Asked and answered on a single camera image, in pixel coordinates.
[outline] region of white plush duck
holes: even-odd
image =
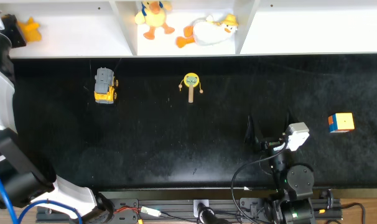
[[[214,22],[212,16],[206,19],[197,19],[192,26],[184,28],[184,36],[176,39],[179,48],[186,44],[213,45],[229,39],[237,31],[238,23],[232,14],[221,22]]]

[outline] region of rubik's cube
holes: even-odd
[[[352,113],[336,113],[328,117],[330,133],[343,133],[355,129]]]

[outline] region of black tabletop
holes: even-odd
[[[229,187],[259,159],[245,146],[247,117],[265,136],[291,109],[310,129],[294,153],[316,187],[377,187],[377,54],[209,58],[15,60],[14,116],[22,147],[56,173],[98,190]],[[95,103],[97,68],[116,70],[119,100]],[[179,91],[197,73],[194,103]],[[351,112],[355,130],[331,134],[328,116]],[[273,189],[267,164],[237,186]]]

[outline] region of plush duck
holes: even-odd
[[[144,37],[149,40],[154,40],[154,33],[157,27],[163,27],[166,34],[171,34],[175,31],[174,28],[169,27],[166,23],[165,10],[172,10],[172,5],[165,1],[143,1],[141,3],[142,9],[134,18],[137,25],[146,23],[150,26],[150,31],[144,34]]]
[[[238,23],[232,14],[221,22],[214,22],[212,16],[206,19],[197,19],[192,26],[184,28],[184,37],[178,37],[176,44],[179,48],[186,44],[196,43],[206,46],[220,43],[229,39],[237,31]]]

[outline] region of yellow hat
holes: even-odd
[[[229,25],[229,26],[238,26],[236,17],[232,14],[227,15],[226,19],[224,21],[222,21],[221,23],[224,23],[224,24]]]

